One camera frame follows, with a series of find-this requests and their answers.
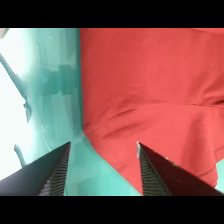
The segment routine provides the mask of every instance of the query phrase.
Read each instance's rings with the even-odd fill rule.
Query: red garment
[[[197,29],[81,29],[84,131],[140,193],[136,141],[216,185],[224,35]]]

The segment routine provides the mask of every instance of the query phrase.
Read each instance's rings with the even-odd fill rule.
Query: glossy surface
[[[0,50],[32,108],[20,148],[26,163],[71,141],[65,195],[139,195],[82,132],[79,29],[11,29]]]

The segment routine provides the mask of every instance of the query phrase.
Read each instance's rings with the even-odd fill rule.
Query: red fabric
[[[197,29],[81,29],[84,131],[140,193],[136,141],[216,185],[224,35]]]

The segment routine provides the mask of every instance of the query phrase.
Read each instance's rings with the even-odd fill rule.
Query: teal surface
[[[79,41],[79,29],[27,28],[10,29],[1,43],[3,56],[26,85],[32,107],[21,147],[24,160],[31,163],[70,141],[65,195],[138,196],[82,132]]]

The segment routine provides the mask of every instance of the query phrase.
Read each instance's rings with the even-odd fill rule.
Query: red cloth
[[[84,131],[140,193],[136,141],[216,185],[224,35],[197,29],[81,29]]]

